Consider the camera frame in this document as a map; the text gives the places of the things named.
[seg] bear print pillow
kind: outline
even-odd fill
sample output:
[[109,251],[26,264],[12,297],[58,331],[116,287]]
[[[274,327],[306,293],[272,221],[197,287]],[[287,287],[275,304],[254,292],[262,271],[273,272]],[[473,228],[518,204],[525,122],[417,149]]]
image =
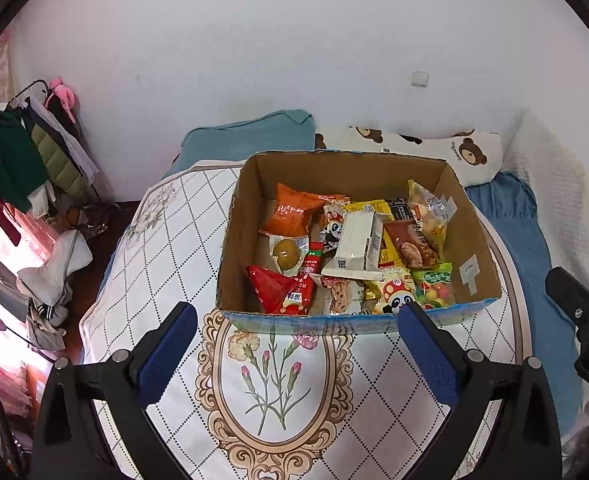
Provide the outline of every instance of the bear print pillow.
[[352,152],[401,153],[441,158],[455,170],[463,187],[491,181],[501,169],[503,151],[498,134],[471,130],[446,139],[417,139],[350,126],[317,133],[315,148]]

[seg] metal screw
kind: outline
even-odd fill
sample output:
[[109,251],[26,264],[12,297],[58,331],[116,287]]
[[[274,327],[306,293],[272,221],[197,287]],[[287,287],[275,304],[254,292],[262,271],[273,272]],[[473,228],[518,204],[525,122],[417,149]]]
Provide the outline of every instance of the metal screw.
[[530,367],[534,368],[535,370],[541,368],[541,361],[537,359],[535,356],[529,357],[526,361],[528,362]]
[[68,361],[67,357],[59,357],[55,362],[54,362],[54,367],[57,370],[63,370],[68,364],[70,364],[70,361]]
[[468,350],[467,354],[468,359],[474,363],[480,363],[483,361],[483,354],[474,348],[472,350]]
[[116,352],[114,352],[112,354],[112,360],[115,363],[122,363],[123,361],[125,361],[128,358],[129,355],[130,355],[130,352],[125,349],[117,350]]

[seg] dark brown floor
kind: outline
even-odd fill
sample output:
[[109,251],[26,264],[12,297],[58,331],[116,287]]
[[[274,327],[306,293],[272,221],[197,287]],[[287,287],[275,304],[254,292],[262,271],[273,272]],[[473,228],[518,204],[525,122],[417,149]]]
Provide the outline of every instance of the dark brown floor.
[[[81,359],[81,335],[79,334],[79,321],[97,298],[98,288],[106,272],[110,256],[116,249],[116,244],[126,227],[132,221],[139,202],[121,202],[119,209],[110,212],[107,231],[88,241],[88,247],[92,252],[92,261],[83,269],[78,270],[72,277],[72,301],[66,305],[70,315],[63,325],[66,335],[63,337],[65,350],[60,352],[44,352],[51,358],[66,356],[73,363],[78,364]],[[52,365],[45,359],[38,360],[39,365],[28,365],[28,392],[33,401],[31,418],[36,420],[39,404],[36,401],[37,384],[46,384]]]

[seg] wall switch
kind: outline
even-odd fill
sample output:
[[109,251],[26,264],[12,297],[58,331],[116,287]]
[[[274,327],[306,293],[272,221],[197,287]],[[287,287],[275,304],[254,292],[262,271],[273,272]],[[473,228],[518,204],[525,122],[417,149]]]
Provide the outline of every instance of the wall switch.
[[411,86],[425,88],[428,86],[428,72],[413,72]]

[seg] diamond pattern tablecloth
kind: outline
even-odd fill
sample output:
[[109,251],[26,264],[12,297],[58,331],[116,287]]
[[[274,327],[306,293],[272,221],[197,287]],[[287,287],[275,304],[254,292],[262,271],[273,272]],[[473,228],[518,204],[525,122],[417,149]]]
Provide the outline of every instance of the diamond pattern tablecloth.
[[[220,314],[212,313],[226,214],[238,174],[239,168],[191,171],[149,190],[118,248],[101,297],[81,321],[85,362],[132,349],[177,301],[187,300],[198,311],[199,331],[164,396],[147,413],[190,476],[402,478],[448,407],[436,402],[397,333],[327,336],[301,344],[277,335],[272,342],[265,334],[235,332]],[[495,232],[491,236],[498,238]],[[495,259],[506,256],[492,243],[491,248]],[[497,263],[503,271],[502,298],[446,328],[464,348],[513,363],[523,358],[523,348],[515,346],[518,300],[511,293],[520,286],[516,275]],[[521,340],[519,327],[516,333]],[[252,348],[256,366],[236,351],[240,338]],[[296,348],[284,357],[291,346]],[[268,370],[262,370],[263,359],[273,355],[274,368],[270,360]],[[284,372],[279,389],[268,378],[277,377],[281,361],[290,376]],[[285,408],[279,405],[288,399],[286,380],[297,365],[300,371],[286,404],[303,399],[283,415]],[[260,396],[265,391],[266,403],[276,399],[274,410],[265,409],[261,434],[264,408],[252,408],[257,402],[244,383],[244,368],[254,381],[250,389],[256,387]],[[498,408],[498,402],[489,406],[459,474],[474,468]],[[138,478],[107,405],[97,402],[97,410],[120,468]]]

